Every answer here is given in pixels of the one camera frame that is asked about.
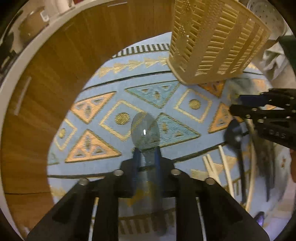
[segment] yellow basket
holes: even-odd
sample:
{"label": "yellow basket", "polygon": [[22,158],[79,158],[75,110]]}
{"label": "yellow basket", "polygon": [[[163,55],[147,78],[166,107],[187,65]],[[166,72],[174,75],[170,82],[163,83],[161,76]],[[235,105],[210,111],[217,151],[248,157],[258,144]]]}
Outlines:
{"label": "yellow basket", "polygon": [[185,85],[242,73],[270,36],[235,0],[176,0],[168,66]]}

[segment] yellow circle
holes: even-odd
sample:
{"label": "yellow circle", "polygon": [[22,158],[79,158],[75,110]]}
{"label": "yellow circle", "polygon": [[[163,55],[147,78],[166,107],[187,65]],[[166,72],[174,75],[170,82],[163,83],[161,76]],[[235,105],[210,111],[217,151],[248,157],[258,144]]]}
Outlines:
{"label": "yellow circle", "polygon": [[115,122],[118,125],[124,125],[124,124],[128,123],[129,120],[130,120],[130,116],[126,112],[119,113],[115,117]]}
{"label": "yellow circle", "polygon": [[192,99],[189,101],[189,107],[194,110],[198,110],[200,108],[201,104],[197,99]]}
{"label": "yellow circle", "polygon": [[61,129],[59,131],[59,138],[61,138],[61,139],[64,138],[65,134],[66,134],[66,129],[65,128]]}

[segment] silver screw head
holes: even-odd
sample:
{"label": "silver screw head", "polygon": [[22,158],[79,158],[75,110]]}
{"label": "silver screw head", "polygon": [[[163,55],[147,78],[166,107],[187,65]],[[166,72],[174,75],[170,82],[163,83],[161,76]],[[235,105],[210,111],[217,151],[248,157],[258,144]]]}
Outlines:
{"label": "silver screw head", "polygon": [[206,180],[205,180],[206,184],[208,185],[214,185],[215,184],[215,180],[211,177],[208,177]]}
{"label": "silver screw head", "polygon": [[122,176],[123,175],[123,170],[120,170],[120,169],[114,170],[113,174],[115,176]]}
{"label": "silver screw head", "polygon": [[181,174],[181,171],[179,169],[172,169],[170,172],[174,176],[177,176],[177,175]]}
{"label": "silver screw head", "polygon": [[89,183],[89,180],[87,178],[80,178],[78,183],[79,185],[86,186]]}

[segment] white label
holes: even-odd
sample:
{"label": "white label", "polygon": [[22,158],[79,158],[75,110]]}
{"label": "white label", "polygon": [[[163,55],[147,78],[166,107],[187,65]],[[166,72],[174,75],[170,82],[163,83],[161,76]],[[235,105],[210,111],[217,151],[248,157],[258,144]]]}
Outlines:
{"label": "white label", "polygon": [[46,13],[45,10],[43,10],[42,12],[40,12],[40,16],[41,16],[41,18],[42,18],[42,20],[44,22],[47,22],[49,20],[49,17],[48,17],[48,15],[47,15],[47,13]]}

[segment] brown wooden surface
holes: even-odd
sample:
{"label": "brown wooden surface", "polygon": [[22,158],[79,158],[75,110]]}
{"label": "brown wooden surface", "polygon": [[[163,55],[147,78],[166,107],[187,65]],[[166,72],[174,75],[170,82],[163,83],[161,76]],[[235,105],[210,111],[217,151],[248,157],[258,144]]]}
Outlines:
{"label": "brown wooden surface", "polygon": [[[33,57],[12,95],[2,132],[1,176],[21,231],[32,228],[53,205],[47,152],[82,87],[121,49],[171,31],[174,0],[127,0],[108,7],[120,2],[125,1],[86,9],[65,23]],[[14,110],[29,77],[16,116]]]}

